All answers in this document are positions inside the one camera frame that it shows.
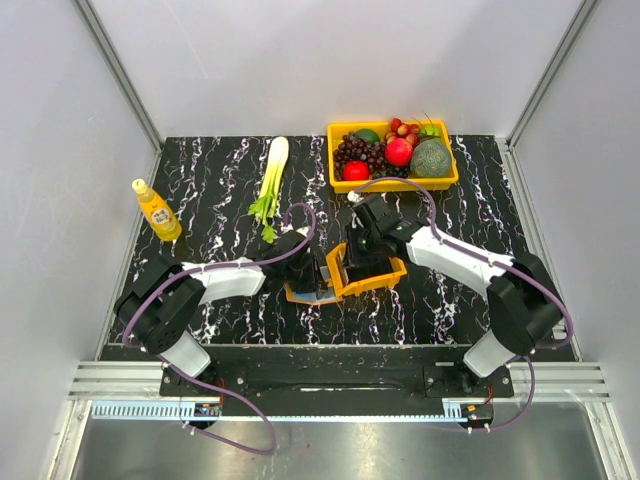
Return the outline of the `small yellow plastic bin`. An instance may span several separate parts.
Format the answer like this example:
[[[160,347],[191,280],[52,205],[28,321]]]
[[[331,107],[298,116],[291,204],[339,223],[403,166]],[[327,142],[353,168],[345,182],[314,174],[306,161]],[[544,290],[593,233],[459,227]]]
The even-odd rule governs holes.
[[[400,280],[407,274],[405,263],[400,258],[388,258],[393,267],[390,274],[373,277],[364,281],[348,283],[344,269],[346,260],[347,244],[340,243],[326,255],[326,266],[329,268],[334,289],[339,296],[360,296],[364,292],[377,289],[393,289]]]

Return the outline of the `orange leather card holder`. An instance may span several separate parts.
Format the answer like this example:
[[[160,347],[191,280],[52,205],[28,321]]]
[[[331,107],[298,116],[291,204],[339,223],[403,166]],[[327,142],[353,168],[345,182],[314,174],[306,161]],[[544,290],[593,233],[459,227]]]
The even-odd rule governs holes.
[[[287,301],[290,303],[311,306],[321,306],[341,302],[343,297],[339,296],[334,289],[329,268],[327,266],[320,266],[319,274],[319,285],[311,292],[303,293],[296,291],[290,284],[286,283],[284,288]]]

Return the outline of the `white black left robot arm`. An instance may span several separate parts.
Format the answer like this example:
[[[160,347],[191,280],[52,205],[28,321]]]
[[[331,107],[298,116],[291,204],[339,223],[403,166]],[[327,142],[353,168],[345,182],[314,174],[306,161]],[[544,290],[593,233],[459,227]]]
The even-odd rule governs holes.
[[[306,243],[308,227],[289,230],[252,257],[229,263],[194,264],[162,255],[153,260],[114,304],[125,326],[123,341],[181,370],[193,394],[213,390],[212,359],[187,331],[196,310],[217,300],[253,297],[285,283],[308,287],[315,258]]]

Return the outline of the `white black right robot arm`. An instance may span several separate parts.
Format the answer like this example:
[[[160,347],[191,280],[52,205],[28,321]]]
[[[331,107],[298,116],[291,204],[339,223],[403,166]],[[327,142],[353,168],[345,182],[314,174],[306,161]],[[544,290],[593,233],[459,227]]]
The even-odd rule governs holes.
[[[465,285],[486,302],[489,329],[454,373],[462,393],[480,394],[499,367],[542,348],[553,328],[568,320],[567,308],[537,256],[496,254],[465,243],[438,229],[433,219],[403,217],[379,194],[351,192],[348,200],[354,215],[347,228],[349,266],[397,257]]]

